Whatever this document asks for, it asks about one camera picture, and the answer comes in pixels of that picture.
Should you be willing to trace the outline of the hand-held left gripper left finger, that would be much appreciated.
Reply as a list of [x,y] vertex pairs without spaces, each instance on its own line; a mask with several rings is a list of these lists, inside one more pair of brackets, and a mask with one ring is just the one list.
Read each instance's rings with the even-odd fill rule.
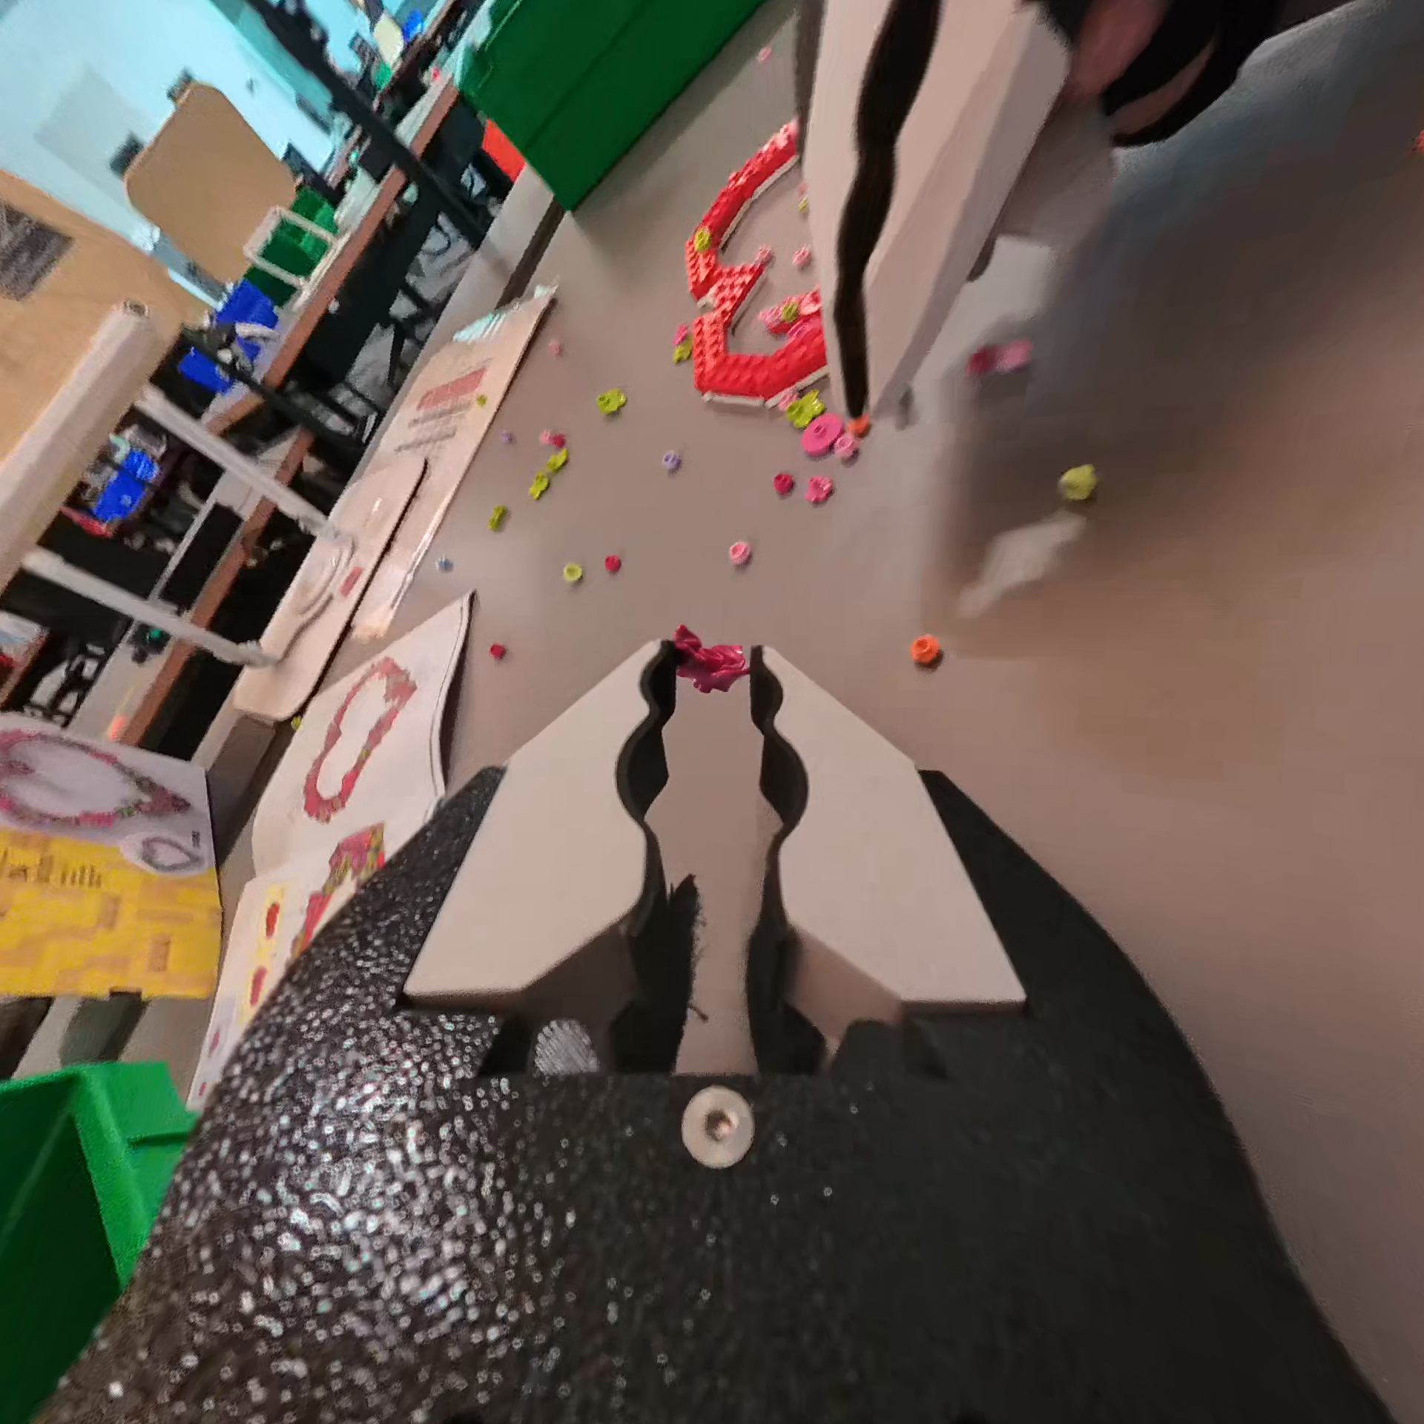
[[412,1009],[577,1022],[615,1072],[676,1066],[682,903],[648,827],[676,695],[677,650],[648,642],[508,758],[404,982]]

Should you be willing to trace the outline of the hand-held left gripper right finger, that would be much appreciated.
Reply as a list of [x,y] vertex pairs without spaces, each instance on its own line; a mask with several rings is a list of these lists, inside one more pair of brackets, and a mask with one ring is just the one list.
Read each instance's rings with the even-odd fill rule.
[[775,817],[749,935],[755,1069],[815,1074],[860,1022],[1024,1010],[915,760],[766,644],[749,685]]

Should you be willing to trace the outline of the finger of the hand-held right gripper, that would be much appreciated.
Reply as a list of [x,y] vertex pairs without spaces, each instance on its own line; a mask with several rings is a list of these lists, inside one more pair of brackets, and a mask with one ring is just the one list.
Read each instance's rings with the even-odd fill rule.
[[870,374],[865,285],[893,195],[892,4],[800,6],[800,150],[831,364]]
[[1042,4],[889,4],[856,97],[856,418],[905,390],[1071,69]]

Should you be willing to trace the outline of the dark magenta lego rose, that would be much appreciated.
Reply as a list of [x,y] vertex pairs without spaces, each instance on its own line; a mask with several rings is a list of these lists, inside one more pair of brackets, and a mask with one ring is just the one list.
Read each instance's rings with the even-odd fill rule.
[[697,694],[726,694],[751,672],[741,644],[707,644],[686,626],[676,628],[671,644],[676,650],[676,677]]

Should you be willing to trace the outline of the lego instruction booklet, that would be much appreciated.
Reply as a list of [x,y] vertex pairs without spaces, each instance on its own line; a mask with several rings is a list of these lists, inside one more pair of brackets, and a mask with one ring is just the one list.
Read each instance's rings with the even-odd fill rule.
[[473,603],[458,597],[303,714],[255,812],[255,877],[229,914],[190,1112],[206,1108],[291,965],[437,810],[440,726]]

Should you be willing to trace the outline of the scattered small lego pieces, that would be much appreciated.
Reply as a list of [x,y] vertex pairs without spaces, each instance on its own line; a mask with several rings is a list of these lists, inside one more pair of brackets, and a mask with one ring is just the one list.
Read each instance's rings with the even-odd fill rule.
[[[549,351],[529,357],[514,385],[517,408],[534,413],[552,444],[510,447],[494,440],[467,481],[470,532],[448,517],[428,557],[430,573],[462,580],[494,609],[494,573],[514,559],[514,545],[539,532],[538,509],[573,515],[560,505],[560,478],[573,471],[595,515],[612,533],[560,536],[554,559],[561,587],[577,592],[590,576],[615,580],[640,541],[629,515],[615,515],[612,478],[595,475],[609,455],[618,475],[634,483],[634,505],[654,502],[691,478],[714,493],[752,490],[790,499],[803,486],[809,502],[831,499],[832,471],[861,459],[865,442],[844,433],[854,415],[844,408],[839,374],[802,390],[787,408],[704,402],[693,367],[676,349],[677,331],[697,317],[686,285],[682,248],[726,178],[780,127],[800,122],[800,22],[768,34],[758,62],[739,77],[714,62],[712,80],[695,80],[691,100],[640,139],[609,178],[577,211],[543,216],[529,289],[557,287],[539,340]],[[723,248],[726,260],[769,254],[773,265],[741,317],[733,340],[746,351],[775,347],[768,310],[807,289],[820,292],[809,185],[800,166],[762,195]]]

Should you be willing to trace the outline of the yellow lego box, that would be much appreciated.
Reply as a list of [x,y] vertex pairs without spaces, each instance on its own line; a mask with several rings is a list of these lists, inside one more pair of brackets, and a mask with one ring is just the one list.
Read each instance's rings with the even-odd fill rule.
[[221,952],[203,769],[2,714],[2,997],[206,1000]]

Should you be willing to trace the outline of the person's right hand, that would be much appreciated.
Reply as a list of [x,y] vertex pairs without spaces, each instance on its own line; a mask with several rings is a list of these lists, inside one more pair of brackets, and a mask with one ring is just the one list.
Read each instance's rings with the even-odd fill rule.
[[1168,4],[1090,4],[1060,100],[1079,104],[1100,97],[1142,54],[1165,10]]

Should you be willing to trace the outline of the stack of green plastic trays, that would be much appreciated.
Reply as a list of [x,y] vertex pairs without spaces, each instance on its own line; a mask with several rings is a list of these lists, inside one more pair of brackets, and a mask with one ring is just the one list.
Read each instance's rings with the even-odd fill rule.
[[573,211],[760,4],[491,4],[458,67],[554,202]]

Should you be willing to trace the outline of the clear plastic packet with sheet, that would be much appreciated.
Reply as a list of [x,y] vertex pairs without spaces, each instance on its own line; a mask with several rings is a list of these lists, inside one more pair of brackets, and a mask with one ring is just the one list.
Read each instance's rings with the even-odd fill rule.
[[398,455],[424,464],[424,475],[353,614],[356,642],[377,642],[391,628],[557,292],[534,287],[526,299],[476,317],[413,375],[388,436]]

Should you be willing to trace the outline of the small green bins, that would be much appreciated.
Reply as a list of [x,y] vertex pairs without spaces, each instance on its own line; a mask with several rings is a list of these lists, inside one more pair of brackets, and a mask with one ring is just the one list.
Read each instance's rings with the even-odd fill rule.
[[268,208],[268,216],[243,245],[247,263],[243,278],[281,310],[305,292],[310,277],[330,258],[333,237],[337,208],[322,195],[299,186],[292,207]]

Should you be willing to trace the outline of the green divided plastic bin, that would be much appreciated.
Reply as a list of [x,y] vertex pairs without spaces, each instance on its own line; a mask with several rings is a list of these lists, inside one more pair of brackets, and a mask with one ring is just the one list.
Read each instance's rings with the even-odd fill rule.
[[165,1063],[2,1084],[2,1423],[28,1423],[125,1290],[195,1114]]

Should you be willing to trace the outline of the stack of blue bins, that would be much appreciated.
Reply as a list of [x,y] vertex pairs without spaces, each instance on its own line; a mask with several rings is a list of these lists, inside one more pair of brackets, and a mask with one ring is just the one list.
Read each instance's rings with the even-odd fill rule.
[[211,310],[198,328],[183,328],[158,347],[150,310],[123,306],[123,337],[138,349],[107,361],[101,375],[115,379],[118,415],[104,424],[104,442],[85,469],[85,506],[111,536],[143,517],[158,490],[177,488],[177,471],[198,460],[227,471],[236,455],[203,419],[216,398],[236,398],[243,379],[255,379],[255,358],[275,337],[255,315],[274,315],[257,297],[257,309],[232,304]]

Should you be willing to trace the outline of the wooden book stand white base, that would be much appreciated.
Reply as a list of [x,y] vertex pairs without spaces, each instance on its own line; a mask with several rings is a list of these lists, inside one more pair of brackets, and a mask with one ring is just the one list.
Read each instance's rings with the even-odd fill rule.
[[[2,582],[16,573],[160,628],[239,667],[235,705],[299,713],[413,499],[425,460],[376,459],[331,515],[170,402],[150,379],[188,314],[183,293],[111,230],[2,172]],[[312,547],[259,642],[236,644],[38,547],[115,421],[138,413],[298,524]]]

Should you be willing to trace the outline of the red lego heart frame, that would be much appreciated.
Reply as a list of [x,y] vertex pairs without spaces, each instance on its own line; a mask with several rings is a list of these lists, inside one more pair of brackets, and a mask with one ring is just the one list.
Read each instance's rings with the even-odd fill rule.
[[781,125],[721,185],[682,248],[686,285],[697,317],[677,331],[676,349],[693,367],[693,389],[704,402],[787,408],[827,374],[825,315],[820,292],[807,289],[768,310],[775,347],[746,351],[733,333],[760,292],[773,258],[730,263],[726,242],[751,207],[800,166],[800,122]]

